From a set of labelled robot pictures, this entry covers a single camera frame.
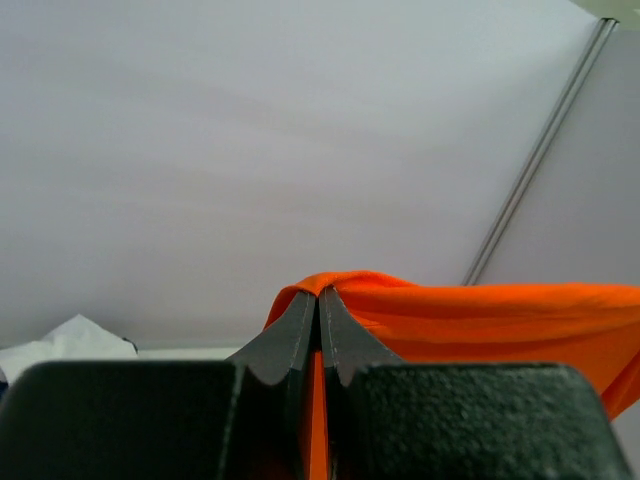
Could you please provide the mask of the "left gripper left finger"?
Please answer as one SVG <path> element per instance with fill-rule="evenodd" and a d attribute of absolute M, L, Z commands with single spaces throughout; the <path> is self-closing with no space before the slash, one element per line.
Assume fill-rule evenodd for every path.
<path fill-rule="evenodd" d="M 301 479 L 315 299 L 225 360 L 48 362 L 1 401 L 5 479 Z"/>

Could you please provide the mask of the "orange t-shirt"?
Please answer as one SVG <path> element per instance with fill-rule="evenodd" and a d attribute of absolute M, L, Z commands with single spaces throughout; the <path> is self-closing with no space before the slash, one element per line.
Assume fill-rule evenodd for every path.
<path fill-rule="evenodd" d="M 283 288 L 273 324 L 298 293 L 336 288 L 357 323 L 409 361 L 552 361 L 577 368 L 615 419 L 639 399 L 639 290 L 556 284 L 425 287 L 369 272 L 325 272 Z"/>

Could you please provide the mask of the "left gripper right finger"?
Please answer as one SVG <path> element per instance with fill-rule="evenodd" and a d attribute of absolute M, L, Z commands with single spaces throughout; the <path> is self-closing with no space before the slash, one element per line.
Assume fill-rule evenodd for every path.
<path fill-rule="evenodd" d="M 318 300 L 334 479 L 629 479 L 593 388 L 552 363 L 409 363 Z"/>

